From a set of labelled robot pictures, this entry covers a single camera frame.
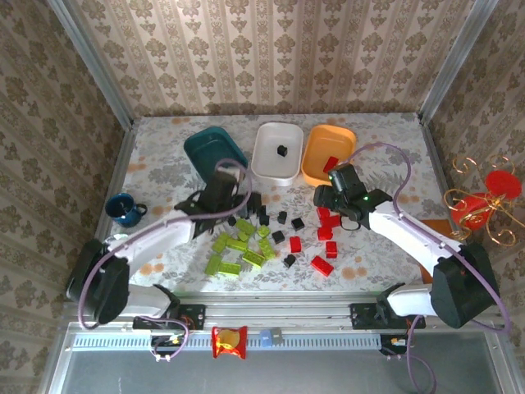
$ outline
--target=gold wire ornament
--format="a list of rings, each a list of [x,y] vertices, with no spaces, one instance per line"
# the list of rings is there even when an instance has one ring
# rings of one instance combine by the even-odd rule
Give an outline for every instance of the gold wire ornament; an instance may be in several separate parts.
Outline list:
[[[473,167],[477,170],[481,179],[485,177],[482,175],[482,172],[477,165],[476,161],[472,158],[464,158],[460,165],[458,165],[458,158],[454,158],[452,161],[452,167],[454,170],[462,175],[468,174]],[[512,160],[503,155],[493,155],[489,157],[491,166],[495,170],[502,170],[505,166],[512,166],[512,171],[510,172],[513,175],[516,171],[516,167]],[[467,197],[474,199],[483,200],[483,206],[481,208],[475,209],[472,212],[468,211],[468,204],[465,201]],[[523,203],[516,203],[511,199],[506,199],[505,195],[494,196],[491,195],[491,192],[482,192],[482,193],[469,193],[465,190],[453,188],[447,190],[443,194],[443,201],[445,205],[457,214],[452,216],[456,217],[454,220],[459,225],[460,229],[453,231],[451,236],[457,241],[464,241],[469,236],[472,235],[473,230],[470,227],[475,227],[480,225],[483,222],[485,223],[485,230],[487,235],[498,245],[502,246],[513,246],[516,245],[517,237],[512,230],[509,228],[503,228],[496,234],[490,229],[490,222],[496,212],[502,212],[511,219],[511,222],[517,223],[519,226],[525,228],[525,224],[520,222],[511,211],[515,206],[523,206]],[[457,221],[457,217],[461,212],[465,214]]]

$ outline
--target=blue mug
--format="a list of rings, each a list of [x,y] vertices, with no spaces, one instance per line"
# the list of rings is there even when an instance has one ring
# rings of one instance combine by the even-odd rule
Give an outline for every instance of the blue mug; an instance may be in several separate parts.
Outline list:
[[[114,195],[106,202],[106,214],[123,227],[136,226],[147,212],[146,205],[135,204],[127,193]]]

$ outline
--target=white bowl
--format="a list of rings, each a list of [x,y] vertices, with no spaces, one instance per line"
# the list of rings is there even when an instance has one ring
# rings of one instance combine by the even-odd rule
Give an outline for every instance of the white bowl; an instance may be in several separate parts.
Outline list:
[[[251,164],[255,178],[268,185],[291,185],[301,168],[303,137],[301,128],[290,123],[270,122],[259,127]],[[288,149],[285,157],[277,153],[279,145]]]

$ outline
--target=mug handle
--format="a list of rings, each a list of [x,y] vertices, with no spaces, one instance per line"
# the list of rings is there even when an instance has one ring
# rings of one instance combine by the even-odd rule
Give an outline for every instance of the mug handle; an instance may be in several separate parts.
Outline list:
[[[148,207],[146,206],[146,204],[137,204],[137,212],[140,216],[144,216],[146,213],[148,213]]]

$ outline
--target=red box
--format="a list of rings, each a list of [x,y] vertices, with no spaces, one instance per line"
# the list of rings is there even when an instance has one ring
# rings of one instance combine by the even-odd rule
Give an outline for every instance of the red box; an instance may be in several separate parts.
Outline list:
[[[301,239],[298,236],[290,237],[290,252],[298,253],[301,251]]]
[[[321,227],[317,229],[317,238],[320,241],[328,241],[334,236],[334,233],[331,232],[330,227]]]
[[[333,156],[330,156],[330,158],[326,162],[325,167],[322,169],[322,171],[325,174],[327,174],[333,167],[337,165],[338,162],[339,162],[338,158],[334,158]]]
[[[311,262],[312,267],[322,273],[325,277],[331,274],[334,268],[319,256],[315,256]]]
[[[339,227],[341,225],[341,216],[340,215],[334,215],[330,216],[328,218],[322,218],[321,219],[321,226],[322,227]]]
[[[317,208],[317,215],[319,219],[330,217],[330,209],[328,208]]]
[[[328,241],[326,243],[326,258],[336,259],[337,258],[337,242]]]

